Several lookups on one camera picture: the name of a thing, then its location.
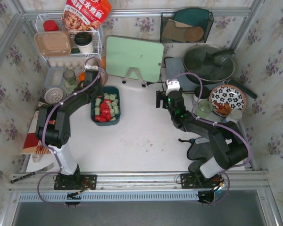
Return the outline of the green cutting board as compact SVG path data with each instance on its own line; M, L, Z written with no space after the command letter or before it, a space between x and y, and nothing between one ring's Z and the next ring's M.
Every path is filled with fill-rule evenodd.
M159 42L108 36L106 39L106 72L124 78L130 68L138 69L141 78L159 80L164 46Z

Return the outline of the black-lid white jar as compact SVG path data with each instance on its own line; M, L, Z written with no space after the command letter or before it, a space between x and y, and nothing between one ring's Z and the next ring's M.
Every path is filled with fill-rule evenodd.
M200 100L207 100L210 96L210 90L207 87L202 87L202 92L201 90L201 86L197 86L194 90L194 94L193 94L193 103L195 104L198 100L198 98L200 98Z

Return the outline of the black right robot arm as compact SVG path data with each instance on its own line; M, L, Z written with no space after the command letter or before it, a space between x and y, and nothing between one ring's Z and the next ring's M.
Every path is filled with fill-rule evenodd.
M199 135L191 139L187 158L188 167L197 187L206 187L239 162L250 158L250 149L232 122L218 123L202 119L185 108L182 92L156 92L156 107L168 110L173 125L183 131Z

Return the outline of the patterned orange cloth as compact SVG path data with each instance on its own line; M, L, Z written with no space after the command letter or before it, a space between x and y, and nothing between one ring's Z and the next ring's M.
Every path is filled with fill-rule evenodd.
M42 144L42 141L40 141L35 135L39 109L42 105L45 104L47 104L46 101L43 98L40 98L37 108L34 112L33 119L31 121L21 154L50 154L50 150L45 148Z

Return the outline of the round cork coaster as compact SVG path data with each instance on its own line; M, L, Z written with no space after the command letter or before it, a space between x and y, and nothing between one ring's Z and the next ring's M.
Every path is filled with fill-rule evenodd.
M204 30L197 26L197 27L192 27L189 28L186 33L185 33L185 40L187 42L198 42L202 39L204 35Z

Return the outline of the green plastic cup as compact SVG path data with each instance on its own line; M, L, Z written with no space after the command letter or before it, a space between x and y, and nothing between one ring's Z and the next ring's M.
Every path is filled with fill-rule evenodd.
M213 105L208 100L201 100L198 103L197 109L196 109L196 115L200 118L207 118L210 113L213 111Z

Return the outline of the clear food container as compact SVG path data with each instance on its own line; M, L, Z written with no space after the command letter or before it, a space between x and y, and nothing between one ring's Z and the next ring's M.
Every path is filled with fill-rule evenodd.
M44 88L61 88L64 83L63 72L65 70L65 67L50 67L45 78Z

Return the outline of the orange behind board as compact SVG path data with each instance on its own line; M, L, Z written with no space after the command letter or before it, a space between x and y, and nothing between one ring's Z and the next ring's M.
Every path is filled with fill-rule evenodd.
M105 70L106 69L106 57L103 56L101 58L101 67Z

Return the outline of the white bottle grey cap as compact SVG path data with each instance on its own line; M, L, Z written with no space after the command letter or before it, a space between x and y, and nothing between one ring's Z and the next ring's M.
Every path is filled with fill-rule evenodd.
M223 123L232 121L237 123L242 118L242 112L238 109L233 109L231 112L222 120Z

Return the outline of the floral blue plate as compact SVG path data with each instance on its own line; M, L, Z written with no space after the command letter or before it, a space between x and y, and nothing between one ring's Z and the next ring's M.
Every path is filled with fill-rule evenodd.
M213 105L213 112L224 118L229 114L229 108L243 113L247 106L245 95L233 85L215 87L210 93L209 101Z

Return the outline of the fruit bowl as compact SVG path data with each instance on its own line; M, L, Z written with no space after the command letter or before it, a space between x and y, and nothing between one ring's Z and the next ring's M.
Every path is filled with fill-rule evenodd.
M88 78L86 78L86 75L85 75L85 79L83 81L79 81L79 78L78 78L79 75L81 73L85 73L86 74L86 71L88 73L90 73L91 75ZM82 88L88 87L91 84L91 82L95 79L95 77L97 75L98 75L98 71L82 69L76 76L77 86L82 87ZM100 71L100 78L97 79L97 81L95 81L93 83L92 87L94 87L96 84L98 84L99 81L101 81L102 86L105 85L107 83L107 81L108 81L108 74L107 74L107 72L104 69L101 69L101 71Z

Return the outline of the white strainer basket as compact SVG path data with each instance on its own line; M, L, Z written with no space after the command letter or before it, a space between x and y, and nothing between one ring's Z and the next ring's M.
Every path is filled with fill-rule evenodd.
M48 104L55 104L62 100L63 90L60 88L50 88L45 92L44 99Z

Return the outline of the beige plastic tray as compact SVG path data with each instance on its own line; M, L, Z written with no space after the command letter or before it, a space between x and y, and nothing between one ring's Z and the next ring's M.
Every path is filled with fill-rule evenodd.
M34 41L43 57L67 57L73 47L67 31L39 32L35 34Z

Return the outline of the teal plate in organizer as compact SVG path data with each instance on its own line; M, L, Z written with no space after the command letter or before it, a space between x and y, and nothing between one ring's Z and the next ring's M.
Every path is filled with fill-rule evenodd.
M177 11L173 20L193 27L201 27L206 30L210 12L202 8L186 8Z

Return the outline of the red lid jar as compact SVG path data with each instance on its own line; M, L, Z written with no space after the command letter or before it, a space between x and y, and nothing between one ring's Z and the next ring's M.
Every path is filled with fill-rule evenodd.
M43 23L43 28L45 32L54 32L59 30L57 23L53 20L45 21Z

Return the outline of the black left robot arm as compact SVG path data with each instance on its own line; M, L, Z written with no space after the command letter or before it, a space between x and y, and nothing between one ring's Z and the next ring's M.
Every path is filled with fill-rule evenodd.
M39 109L35 135L54 156L59 167L57 178L64 186L75 188L81 182L79 166L67 144L71 136L70 116L102 94L100 70L89 69L70 95L55 105L42 105Z

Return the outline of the white black-lid coffee cup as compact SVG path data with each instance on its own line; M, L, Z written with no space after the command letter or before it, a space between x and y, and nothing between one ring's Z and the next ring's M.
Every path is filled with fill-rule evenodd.
M74 38L75 44L78 46L80 53L88 54L93 53L92 36L88 32L79 32Z

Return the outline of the red snack bag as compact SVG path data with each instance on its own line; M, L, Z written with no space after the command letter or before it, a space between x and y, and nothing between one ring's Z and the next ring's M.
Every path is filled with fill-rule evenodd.
M67 0L62 23L68 31L97 30L111 10L108 0Z

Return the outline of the black mesh organizer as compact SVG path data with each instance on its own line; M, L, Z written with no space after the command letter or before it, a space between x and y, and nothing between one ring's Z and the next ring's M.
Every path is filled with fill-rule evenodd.
M185 40L185 33L193 26L173 20L173 16L161 16L160 42L161 43L192 43ZM202 39L195 43L206 43L214 22L213 13L210 12L209 21Z

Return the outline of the egg carton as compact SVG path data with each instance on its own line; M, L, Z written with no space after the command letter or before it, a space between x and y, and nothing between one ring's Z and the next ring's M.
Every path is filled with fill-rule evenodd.
M65 67L67 69L84 69L85 59L51 58L48 60L51 67Z

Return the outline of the green glass jar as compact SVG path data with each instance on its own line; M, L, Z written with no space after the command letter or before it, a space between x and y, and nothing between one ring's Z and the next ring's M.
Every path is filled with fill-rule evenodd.
M65 70L63 72L63 78L65 80L64 87L69 93L72 93L77 87L75 72L73 70Z

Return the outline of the grey induction cooker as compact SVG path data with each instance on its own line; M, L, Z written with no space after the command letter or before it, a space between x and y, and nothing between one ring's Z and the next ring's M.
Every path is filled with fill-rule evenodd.
M174 78L176 75L184 73L185 68L183 65L182 57L165 57L164 64L166 66L167 80ZM180 87L183 91L194 91L198 84L190 81L186 75L182 75L177 78L180 83Z

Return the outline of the orange fruit left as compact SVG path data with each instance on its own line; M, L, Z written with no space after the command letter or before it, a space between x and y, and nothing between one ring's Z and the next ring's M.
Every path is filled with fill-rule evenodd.
M78 78L79 81L83 81L85 79L85 73L81 73Z

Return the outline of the black frying pan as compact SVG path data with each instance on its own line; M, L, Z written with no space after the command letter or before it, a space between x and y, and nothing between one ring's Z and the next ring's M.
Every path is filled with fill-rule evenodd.
M236 64L233 58L235 50L223 49L214 45L195 45L189 48L183 56L183 66L187 73L198 75L202 84L225 83L243 91L253 99L255 92L233 79Z

